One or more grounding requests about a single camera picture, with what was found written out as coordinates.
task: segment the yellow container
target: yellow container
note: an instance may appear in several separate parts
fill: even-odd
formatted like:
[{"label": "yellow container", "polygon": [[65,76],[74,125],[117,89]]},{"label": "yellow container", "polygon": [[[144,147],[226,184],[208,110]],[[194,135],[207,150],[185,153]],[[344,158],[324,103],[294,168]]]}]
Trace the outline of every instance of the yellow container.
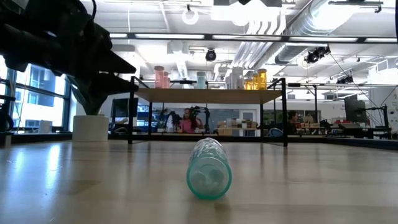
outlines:
[{"label": "yellow container", "polygon": [[253,90],[259,89],[258,79],[259,79],[259,74],[257,73],[253,74],[253,86],[252,86]]},{"label": "yellow container", "polygon": [[248,78],[244,81],[244,89],[245,90],[252,90],[253,89],[253,79]]},{"label": "yellow container", "polygon": [[258,79],[259,90],[266,90],[267,89],[267,70],[259,69],[259,70],[257,70],[257,73],[259,74],[259,79]]}]

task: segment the wooden floor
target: wooden floor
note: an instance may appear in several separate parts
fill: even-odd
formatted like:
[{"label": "wooden floor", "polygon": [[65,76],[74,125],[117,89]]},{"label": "wooden floor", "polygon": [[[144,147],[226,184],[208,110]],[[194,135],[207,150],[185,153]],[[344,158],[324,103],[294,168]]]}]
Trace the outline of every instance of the wooden floor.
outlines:
[{"label": "wooden floor", "polygon": [[194,142],[72,142],[0,149],[0,223],[397,223],[398,153],[225,143],[233,182],[189,191]]}]

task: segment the pink container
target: pink container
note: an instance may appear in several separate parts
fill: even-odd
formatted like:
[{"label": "pink container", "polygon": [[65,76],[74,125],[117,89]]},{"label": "pink container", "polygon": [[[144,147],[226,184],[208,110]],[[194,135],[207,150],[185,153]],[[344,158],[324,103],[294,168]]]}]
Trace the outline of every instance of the pink container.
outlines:
[{"label": "pink container", "polygon": [[163,88],[164,67],[155,66],[155,88]]},{"label": "pink container", "polygon": [[163,73],[163,88],[170,88],[169,73],[168,72],[164,72]]}]

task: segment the person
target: person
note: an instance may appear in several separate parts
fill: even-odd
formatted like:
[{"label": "person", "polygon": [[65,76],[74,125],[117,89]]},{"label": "person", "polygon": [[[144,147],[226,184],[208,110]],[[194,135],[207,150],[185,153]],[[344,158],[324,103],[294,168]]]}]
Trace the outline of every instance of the person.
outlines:
[{"label": "person", "polygon": [[296,134],[296,122],[299,120],[299,114],[296,111],[287,113],[287,134]]},{"label": "person", "polygon": [[184,116],[180,122],[181,130],[184,133],[195,133],[195,129],[203,129],[203,123],[200,118],[191,118],[189,108],[184,109]]}]

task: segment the monitor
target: monitor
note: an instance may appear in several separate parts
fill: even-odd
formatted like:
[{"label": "monitor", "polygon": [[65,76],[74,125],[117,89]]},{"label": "monitor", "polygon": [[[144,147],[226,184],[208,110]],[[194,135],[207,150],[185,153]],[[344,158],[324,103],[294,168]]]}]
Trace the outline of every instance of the monitor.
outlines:
[{"label": "monitor", "polygon": [[[137,116],[138,98],[133,100],[133,117]],[[129,98],[114,99],[112,101],[111,117],[115,118],[128,118],[129,117]]]},{"label": "monitor", "polygon": [[366,117],[365,102],[359,100],[352,100],[349,98],[344,99],[344,105],[346,108],[346,119],[351,122],[366,123],[368,118]]}]

